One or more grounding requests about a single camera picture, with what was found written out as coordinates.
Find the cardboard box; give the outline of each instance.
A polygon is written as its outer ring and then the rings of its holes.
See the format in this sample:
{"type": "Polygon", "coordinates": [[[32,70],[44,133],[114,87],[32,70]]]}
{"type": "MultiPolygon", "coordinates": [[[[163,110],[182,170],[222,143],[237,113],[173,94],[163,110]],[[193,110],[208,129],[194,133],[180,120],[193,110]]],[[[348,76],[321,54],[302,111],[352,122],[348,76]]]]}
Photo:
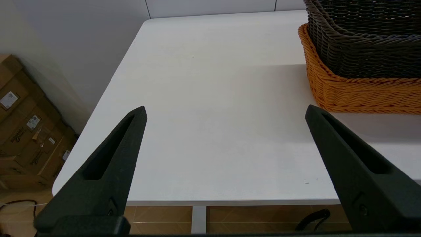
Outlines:
{"type": "Polygon", "coordinates": [[[48,157],[39,144],[29,142],[20,155],[0,157],[0,175],[36,175],[48,157]]]}
{"type": "Polygon", "coordinates": [[[0,89],[0,121],[9,115],[35,88],[35,84],[23,72],[18,72],[0,89]]]}
{"type": "Polygon", "coordinates": [[[0,175],[37,175],[61,143],[65,131],[66,126],[59,121],[42,143],[30,141],[19,155],[0,157],[0,175]]]}
{"type": "Polygon", "coordinates": [[[38,175],[48,181],[55,180],[75,143],[75,132],[69,127],[38,175]]]}
{"type": "Polygon", "coordinates": [[[19,124],[37,106],[44,96],[42,90],[37,87],[9,116],[0,123],[0,145],[4,144],[19,124]]]}
{"type": "Polygon", "coordinates": [[[0,182],[5,189],[42,190],[52,187],[54,181],[46,181],[36,175],[0,176],[0,182]]]}
{"type": "Polygon", "coordinates": [[[44,97],[41,98],[37,106],[0,145],[0,156],[19,155],[34,135],[37,133],[49,134],[59,119],[59,113],[50,102],[44,97]]]}
{"type": "Polygon", "coordinates": [[[32,140],[40,145],[43,152],[50,154],[64,136],[66,129],[66,125],[59,120],[50,134],[44,136],[43,134],[38,133],[36,136],[32,137],[32,140]]]}
{"type": "Polygon", "coordinates": [[[22,69],[22,64],[10,54],[0,54],[0,89],[22,69]]]}

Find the white table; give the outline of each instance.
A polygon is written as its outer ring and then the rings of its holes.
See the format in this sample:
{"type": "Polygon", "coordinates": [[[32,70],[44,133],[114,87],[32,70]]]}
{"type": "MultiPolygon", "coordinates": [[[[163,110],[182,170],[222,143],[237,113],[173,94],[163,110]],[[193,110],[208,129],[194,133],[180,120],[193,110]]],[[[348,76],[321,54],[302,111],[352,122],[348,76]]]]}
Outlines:
{"type": "MultiPolygon", "coordinates": [[[[53,194],[127,112],[144,105],[128,205],[197,206],[196,219],[208,205],[338,204],[304,120],[314,104],[297,33],[306,21],[305,11],[278,11],[145,22],[53,194]]],[[[420,116],[335,116],[421,180],[420,116]]]]}

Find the wall tile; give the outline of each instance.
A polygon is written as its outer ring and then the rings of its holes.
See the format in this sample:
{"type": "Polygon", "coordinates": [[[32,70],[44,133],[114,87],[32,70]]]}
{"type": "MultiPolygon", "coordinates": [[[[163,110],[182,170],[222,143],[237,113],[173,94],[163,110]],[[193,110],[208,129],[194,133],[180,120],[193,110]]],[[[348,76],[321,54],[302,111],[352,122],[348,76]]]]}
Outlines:
{"type": "Polygon", "coordinates": [[[276,11],[289,11],[289,10],[304,10],[306,5],[303,0],[277,0],[276,11]]]}
{"type": "Polygon", "coordinates": [[[275,0],[147,0],[151,18],[273,11],[275,0]]]}

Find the brown floor tile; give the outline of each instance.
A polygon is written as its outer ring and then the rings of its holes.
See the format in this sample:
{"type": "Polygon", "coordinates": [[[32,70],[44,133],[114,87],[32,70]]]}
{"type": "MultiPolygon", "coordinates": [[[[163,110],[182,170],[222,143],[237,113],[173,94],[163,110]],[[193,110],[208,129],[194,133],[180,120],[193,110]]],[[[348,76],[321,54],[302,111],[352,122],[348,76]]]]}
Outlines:
{"type": "Polygon", "coordinates": [[[130,232],[129,234],[140,234],[139,230],[135,223],[130,223],[130,232]]]}
{"type": "Polygon", "coordinates": [[[313,211],[329,209],[330,217],[325,222],[348,222],[342,205],[313,205],[313,211]]]}
{"type": "Polygon", "coordinates": [[[209,234],[293,232],[298,223],[208,223],[209,234]]]}
{"type": "Polygon", "coordinates": [[[136,212],[136,207],[133,207],[133,206],[126,207],[126,209],[124,210],[124,216],[126,217],[128,222],[134,221],[135,212],[136,212]]]}
{"type": "Polygon", "coordinates": [[[35,235],[35,229],[32,226],[32,222],[21,222],[21,223],[7,223],[5,233],[12,237],[32,237],[35,235]]]}
{"type": "Polygon", "coordinates": [[[299,222],[311,213],[309,205],[208,207],[207,222],[299,222]]]}
{"type": "Polygon", "coordinates": [[[335,232],[335,231],[351,231],[351,225],[348,222],[327,222],[322,223],[319,228],[317,229],[318,232],[335,232]]]}
{"type": "Polygon", "coordinates": [[[191,222],[192,207],[137,207],[134,221],[191,222]]]}
{"type": "Polygon", "coordinates": [[[7,223],[0,223],[0,234],[7,233],[7,223]]]}
{"type": "MultiPolygon", "coordinates": [[[[38,204],[47,203],[51,200],[52,195],[51,194],[44,194],[44,196],[36,197],[35,200],[38,204]]],[[[37,206],[35,209],[35,215],[38,215],[42,209],[45,208],[46,205],[43,206],[37,206]]],[[[11,217],[8,222],[33,222],[34,220],[34,207],[27,206],[25,210],[20,212],[19,214],[11,217]]]]}
{"type": "Polygon", "coordinates": [[[191,223],[133,223],[139,234],[191,234],[191,223]]]}
{"type": "MultiPolygon", "coordinates": [[[[1,196],[0,202],[7,203],[16,200],[32,199],[38,202],[38,204],[49,202],[52,198],[51,190],[43,191],[29,191],[29,192],[5,192],[1,196]]],[[[4,207],[0,211],[0,223],[25,221],[32,222],[32,206],[31,202],[16,203],[16,205],[10,205],[4,207]]],[[[44,206],[38,206],[36,213],[39,213],[44,206]]]]}

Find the basket rim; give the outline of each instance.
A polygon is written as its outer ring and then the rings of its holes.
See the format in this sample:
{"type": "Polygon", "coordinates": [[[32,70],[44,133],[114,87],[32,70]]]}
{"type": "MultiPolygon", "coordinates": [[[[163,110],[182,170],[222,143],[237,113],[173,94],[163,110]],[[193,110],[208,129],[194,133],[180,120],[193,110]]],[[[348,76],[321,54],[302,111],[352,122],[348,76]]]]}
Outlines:
{"type": "Polygon", "coordinates": [[[309,47],[309,50],[306,52],[310,54],[311,57],[315,58],[318,62],[318,66],[322,68],[325,75],[331,80],[323,79],[326,83],[329,83],[332,86],[340,88],[341,85],[346,85],[349,87],[349,84],[367,84],[371,86],[382,85],[383,90],[386,89],[384,86],[389,84],[390,86],[408,86],[411,87],[410,89],[414,89],[413,87],[420,87],[421,89],[421,78],[344,78],[339,75],[334,74],[321,60],[319,57],[316,47],[312,42],[308,32],[307,32],[308,24],[303,24],[298,28],[298,35],[301,39],[301,44],[304,48],[309,47]]]}
{"type": "Polygon", "coordinates": [[[352,40],[353,43],[360,43],[360,44],[367,44],[371,43],[370,46],[374,46],[373,40],[375,40],[375,44],[381,43],[399,43],[402,44],[404,41],[406,43],[421,43],[421,35],[412,34],[412,35],[378,35],[378,34],[369,34],[369,33],[353,33],[348,31],[340,26],[338,26],[330,17],[327,12],[324,11],[323,7],[321,6],[318,0],[304,0],[306,5],[306,11],[308,14],[316,15],[318,18],[316,19],[319,22],[320,26],[323,27],[326,32],[326,35],[329,38],[338,38],[338,37],[346,37],[347,39],[340,39],[341,41],[349,41],[352,40]]]}

